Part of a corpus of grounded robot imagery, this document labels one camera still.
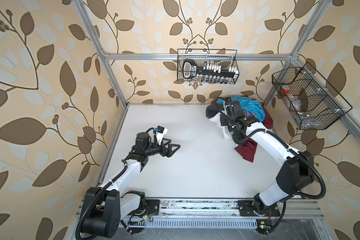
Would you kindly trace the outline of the white cloth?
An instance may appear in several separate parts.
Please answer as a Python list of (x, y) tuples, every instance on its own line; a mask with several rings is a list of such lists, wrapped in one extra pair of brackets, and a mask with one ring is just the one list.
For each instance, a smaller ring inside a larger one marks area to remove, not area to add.
[(217, 125), (219, 130), (222, 132), (225, 140), (233, 140), (233, 135), (229, 132), (227, 126), (222, 126), (221, 124), (221, 114), (217, 113), (214, 117), (210, 118), (209, 121)]

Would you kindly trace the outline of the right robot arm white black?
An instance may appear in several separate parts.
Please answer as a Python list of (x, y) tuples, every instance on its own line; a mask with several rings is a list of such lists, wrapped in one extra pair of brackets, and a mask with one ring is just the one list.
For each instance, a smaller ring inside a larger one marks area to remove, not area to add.
[(253, 140), (280, 166), (275, 181), (254, 196), (250, 206), (252, 212), (264, 216), (271, 206), (294, 196), (319, 200), (326, 195), (325, 181), (314, 167), (314, 157), (310, 152), (301, 152), (290, 146), (255, 116), (246, 115), (239, 101), (223, 99), (223, 109), (219, 112), (221, 124), (228, 128), (238, 146)]

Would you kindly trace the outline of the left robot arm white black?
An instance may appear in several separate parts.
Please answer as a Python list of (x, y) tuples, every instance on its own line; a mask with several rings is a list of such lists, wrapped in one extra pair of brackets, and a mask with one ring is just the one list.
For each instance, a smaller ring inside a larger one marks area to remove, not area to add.
[(138, 133), (135, 145), (122, 159), (123, 167), (101, 186), (87, 190), (75, 230), (75, 239), (110, 239), (115, 235), (119, 225), (130, 229), (123, 221), (128, 214), (147, 212), (145, 193), (127, 191), (127, 187), (144, 169), (150, 156), (161, 155), (170, 158), (181, 147), (164, 138), (158, 128), (154, 128), (153, 132), (153, 136), (150, 136), (149, 132)]

